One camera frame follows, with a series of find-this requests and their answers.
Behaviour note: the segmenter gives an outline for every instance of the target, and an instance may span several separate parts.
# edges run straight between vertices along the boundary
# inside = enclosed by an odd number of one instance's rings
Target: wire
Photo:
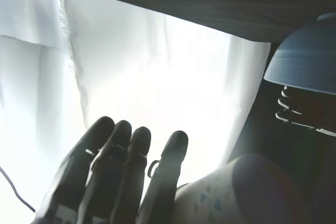
[[[11,179],[8,177],[8,175],[5,173],[5,171],[1,168],[0,166],[0,172],[5,176],[6,180],[8,181],[8,183],[10,184],[10,186],[12,187],[16,197],[23,203],[25,204],[31,211],[35,212],[35,209],[28,204],[24,199],[21,198],[21,196],[17,193],[17,190],[13,184],[13,182],[11,181]]]

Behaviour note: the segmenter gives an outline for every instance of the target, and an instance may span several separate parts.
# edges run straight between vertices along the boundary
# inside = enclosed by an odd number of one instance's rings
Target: black cable
[[[35,209],[28,204],[24,199],[21,198],[21,196],[17,193],[17,190],[13,184],[13,182],[11,181],[11,179],[8,177],[8,175],[5,173],[5,171],[1,168],[0,166],[0,172],[5,176],[6,180],[8,181],[8,183],[10,184],[10,186],[12,187],[16,197],[23,203],[25,204],[31,211],[35,212]]]

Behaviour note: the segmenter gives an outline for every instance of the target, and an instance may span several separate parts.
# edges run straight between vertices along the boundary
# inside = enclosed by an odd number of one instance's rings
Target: white cloth
[[[83,121],[87,128],[103,115],[151,130],[149,162],[173,131],[185,131],[179,184],[226,162],[270,44],[116,0],[0,0],[0,7],[0,144],[10,150],[0,165],[34,207]]]

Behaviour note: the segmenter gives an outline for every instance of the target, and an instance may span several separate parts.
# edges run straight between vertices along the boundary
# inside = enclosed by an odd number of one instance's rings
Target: white backdrop
[[[270,48],[115,0],[0,0],[0,10],[0,165],[35,208],[103,115],[151,130],[149,163],[184,130],[179,184],[214,170],[245,123]]]

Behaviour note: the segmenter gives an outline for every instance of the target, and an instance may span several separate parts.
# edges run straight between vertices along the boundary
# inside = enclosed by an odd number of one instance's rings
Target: blue lamp shade
[[[264,79],[336,94],[336,13],[324,14],[288,36],[275,52]]]

